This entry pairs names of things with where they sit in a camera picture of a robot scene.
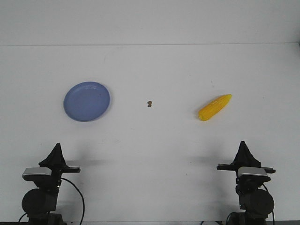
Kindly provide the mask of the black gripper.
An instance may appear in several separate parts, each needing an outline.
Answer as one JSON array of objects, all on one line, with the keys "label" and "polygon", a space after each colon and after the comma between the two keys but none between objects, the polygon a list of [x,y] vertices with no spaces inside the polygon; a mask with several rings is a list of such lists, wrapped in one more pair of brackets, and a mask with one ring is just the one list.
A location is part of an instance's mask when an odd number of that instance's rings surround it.
[{"label": "black gripper", "polygon": [[68,166],[66,164],[60,143],[54,146],[51,153],[39,163],[39,166],[51,170],[51,173],[42,175],[44,179],[59,180],[64,173],[79,173],[81,171],[79,166]]},{"label": "black gripper", "polygon": [[[246,152],[247,164],[244,164],[244,148]],[[252,181],[265,183],[270,181],[269,174],[274,174],[273,167],[263,167],[250,152],[244,141],[240,142],[237,154],[231,164],[218,164],[217,170],[236,172],[238,183]]]}]

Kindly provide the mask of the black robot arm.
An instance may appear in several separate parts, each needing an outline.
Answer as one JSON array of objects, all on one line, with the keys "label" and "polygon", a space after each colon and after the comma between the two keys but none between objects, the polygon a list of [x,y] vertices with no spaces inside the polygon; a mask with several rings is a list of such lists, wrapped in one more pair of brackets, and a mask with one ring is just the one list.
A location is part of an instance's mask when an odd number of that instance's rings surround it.
[{"label": "black robot arm", "polygon": [[26,168],[22,174],[25,181],[32,181],[36,188],[28,191],[22,199],[24,216],[28,217],[29,225],[66,225],[67,222],[56,211],[58,194],[61,182],[69,182],[79,193],[82,199],[83,222],[85,214],[84,197],[79,188],[70,180],[63,178],[64,173],[79,173],[80,167],[70,167],[63,157],[61,144],[57,143],[51,153],[41,162],[39,167]]},{"label": "black robot arm", "polygon": [[239,198],[239,207],[243,212],[232,212],[228,215],[226,225],[265,225],[269,214],[274,214],[275,202],[265,186],[271,181],[269,174],[276,170],[262,167],[248,149],[246,142],[241,141],[237,154],[230,164],[218,164],[217,170],[236,173],[235,192]]}]

